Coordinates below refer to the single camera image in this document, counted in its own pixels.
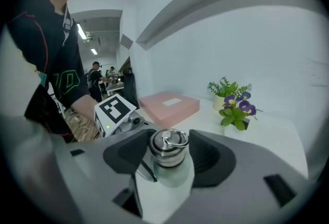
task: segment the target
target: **black office chair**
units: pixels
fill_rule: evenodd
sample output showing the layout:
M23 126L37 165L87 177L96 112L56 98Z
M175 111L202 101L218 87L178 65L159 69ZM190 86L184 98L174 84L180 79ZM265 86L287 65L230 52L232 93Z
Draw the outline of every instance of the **black office chair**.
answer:
M139 109L139 104L136 94L135 76L132 72L131 67L126 68L123 71L123 75L124 75L124 88L122 90L122 97L124 97L127 101L129 101L131 104L135 105L137 109Z

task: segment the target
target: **pink box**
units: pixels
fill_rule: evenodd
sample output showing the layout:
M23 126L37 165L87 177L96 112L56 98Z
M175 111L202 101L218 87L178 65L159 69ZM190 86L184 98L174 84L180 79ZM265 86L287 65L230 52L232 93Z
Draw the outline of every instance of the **pink box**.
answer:
M161 128L171 128L200 109L200 100L165 91L139 101L143 110Z

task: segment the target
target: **man in black shirt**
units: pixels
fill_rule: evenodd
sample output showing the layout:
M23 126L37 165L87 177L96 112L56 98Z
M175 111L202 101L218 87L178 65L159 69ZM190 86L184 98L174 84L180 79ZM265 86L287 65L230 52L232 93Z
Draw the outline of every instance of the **man in black shirt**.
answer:
M68 0L18 0L8 29L25 60L41 84L25 116L41 123L66 142L75 138L47 93L52 84L56 98L84 117L93 120L97 102L89 95L78 47L78 28L71 18Z
M89 71L89 76L90 80L92 81L92 87L90 88L90 95L97 101L101 102L102 101L102 94L101 91L98 87L98 81L105 81L105 82L110 82L108 78L105 78L102 76L99 69L99 62L94 62L93 63L93 68Z

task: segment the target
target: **metal ring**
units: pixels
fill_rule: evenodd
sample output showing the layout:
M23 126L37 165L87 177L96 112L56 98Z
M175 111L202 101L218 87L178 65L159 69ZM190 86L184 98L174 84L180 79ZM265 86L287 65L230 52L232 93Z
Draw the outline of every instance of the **metal ring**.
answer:
M184 133L183 131L179 131L179 130L170 130L170 133L177 133L177 134L179 134L179 135L182 135L183 137L184 137L184 139L185 139L185 142L184 143L182 143L182 144L177 144L177 143L171 143L171 142L169 142L168 141L168 139L167 138L165 138L164 140L164 142L168 145L168 146L171 146L171 147L177 147L177 148L183 148L183 147L185 147L185 146L187 146L188 144L189 144L189 136L186 134L186 133Z

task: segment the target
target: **floor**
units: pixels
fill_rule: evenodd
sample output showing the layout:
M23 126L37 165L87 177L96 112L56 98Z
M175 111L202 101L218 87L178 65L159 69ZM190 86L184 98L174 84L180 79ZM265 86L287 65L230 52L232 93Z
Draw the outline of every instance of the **floor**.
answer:
M70 127L74 137L79 141L93 141L98 133L98 129L94 121L91 121L82 115L73 113L72 109L65 110L66 123Z

